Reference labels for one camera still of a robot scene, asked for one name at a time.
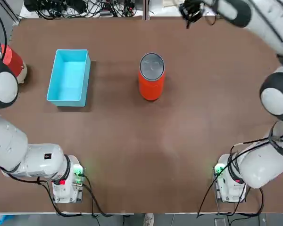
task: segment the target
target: floor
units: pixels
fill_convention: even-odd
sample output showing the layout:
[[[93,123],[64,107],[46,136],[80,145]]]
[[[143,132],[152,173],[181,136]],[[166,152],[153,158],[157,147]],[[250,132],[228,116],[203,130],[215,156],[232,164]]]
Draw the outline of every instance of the floor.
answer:
[[[155,214],[154,226],[214,226],[216,218],[219,217],[214,214],[208,214],[196,219],[195,214],[176,214],[172,222],[173,214]],[[230,218],[240,218],[240,215],[235,215]],[[115,215],[110,218],[100,216],[98,218],[100,226],[122,226],[122,215]],[[4,222],[3,226],[98,226],[96,219],[91,216],[82,216],[75,218],[63,218],[54,214],[48,215],[18,215],[13,219]],[[142,226],[143,214],[134,214],[129,218],[125,218],[124,226]],[[240,220],[233,222],[232,226],[258,226],[258,218],[251,218],[247,220]],[[283,226],[283,213],[261,214],[260,226]]]

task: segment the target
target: green indicator light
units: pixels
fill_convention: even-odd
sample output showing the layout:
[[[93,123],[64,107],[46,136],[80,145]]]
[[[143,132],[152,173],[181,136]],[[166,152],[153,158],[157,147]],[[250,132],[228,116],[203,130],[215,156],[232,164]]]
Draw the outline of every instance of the green indicator light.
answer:
[[[222,164],[222,163],[218,163],[216,166],[215,166],[215,173],[216,174],[220,174],[220,172],[225,168],[225,165]]]

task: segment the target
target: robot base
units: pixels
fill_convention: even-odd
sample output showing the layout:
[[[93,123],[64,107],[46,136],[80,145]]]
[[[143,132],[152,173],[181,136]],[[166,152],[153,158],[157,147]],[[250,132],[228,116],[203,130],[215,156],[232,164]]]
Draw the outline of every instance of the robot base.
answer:
[[[220,175],[214,184],[216,201],[239,202],[239,198],[242,194],[240,199],[240,202],[242,202],[245,200],[246,186],[234,181],[228,172],[228,168],[221,174],[219,173],[227,165],[229,156],[229,154],[223,154],[219,158],[217,165],[214,167],[213,179]]]
[[[66,180],[60,181],[59,185],[52,183],[55,203],[82,202],[83,196],[83,167],[78,159],[68,156],[70,159],[70,172]]]

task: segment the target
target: silver lid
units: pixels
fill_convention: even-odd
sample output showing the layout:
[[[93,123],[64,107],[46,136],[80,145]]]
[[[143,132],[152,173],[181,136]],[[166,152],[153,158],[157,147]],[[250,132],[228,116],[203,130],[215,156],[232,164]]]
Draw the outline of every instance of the silver lid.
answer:
[[[148,53],[141,59],[140,71],[146,80],[158,80],[162,76],[164,70],[164,61],[161,56],[156,53]]]

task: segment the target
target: orange cylinder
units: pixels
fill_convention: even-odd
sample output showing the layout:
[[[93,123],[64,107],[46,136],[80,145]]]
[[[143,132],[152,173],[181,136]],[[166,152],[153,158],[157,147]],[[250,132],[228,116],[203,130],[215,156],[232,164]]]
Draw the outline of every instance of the orange cylinder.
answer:
[[[140,62],[139,90],[146,100],[156,100],[162,94],[165,83],[165,64],[160,55],[148,53]]]

